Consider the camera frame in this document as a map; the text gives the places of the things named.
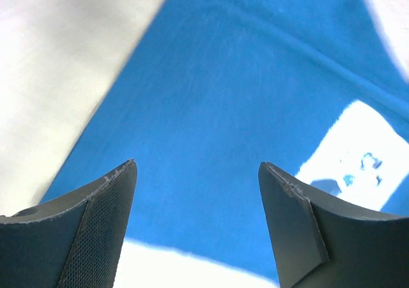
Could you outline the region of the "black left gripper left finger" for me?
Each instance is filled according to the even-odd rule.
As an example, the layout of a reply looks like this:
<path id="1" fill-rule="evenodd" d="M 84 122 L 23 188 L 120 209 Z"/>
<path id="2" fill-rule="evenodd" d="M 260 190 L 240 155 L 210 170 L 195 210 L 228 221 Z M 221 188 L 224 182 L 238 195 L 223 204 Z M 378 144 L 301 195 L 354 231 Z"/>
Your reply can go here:
<path id="1" fill-rule="evenodd" d="M 112 287 L 136 179 L 128 160 L 58 198 L 1 216 L 1 287 Z"/>

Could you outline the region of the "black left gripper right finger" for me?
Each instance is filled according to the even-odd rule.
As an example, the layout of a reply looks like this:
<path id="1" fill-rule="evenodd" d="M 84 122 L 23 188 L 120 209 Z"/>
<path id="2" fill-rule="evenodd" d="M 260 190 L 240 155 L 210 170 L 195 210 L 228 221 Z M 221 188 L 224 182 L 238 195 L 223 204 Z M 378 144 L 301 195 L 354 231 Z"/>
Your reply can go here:
<path id="1" fill-rule="evenodd" d="M 261 198 L 281 287 L 408 286 L 408 219 L 363 208 L 263 162 Z"/>

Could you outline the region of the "blue mickey print t-shirt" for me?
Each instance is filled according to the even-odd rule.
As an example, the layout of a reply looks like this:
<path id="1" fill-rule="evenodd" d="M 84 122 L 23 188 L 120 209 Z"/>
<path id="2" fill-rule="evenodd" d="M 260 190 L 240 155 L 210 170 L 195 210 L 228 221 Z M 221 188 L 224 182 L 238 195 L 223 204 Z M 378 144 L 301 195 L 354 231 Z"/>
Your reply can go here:
<path id="1" fill-rule="evenodd" d="M 281 287 L 268 162 L 408 219 L 408 0 L 166 0 L 45 194 L 135 158 L 118 287 Z"/>

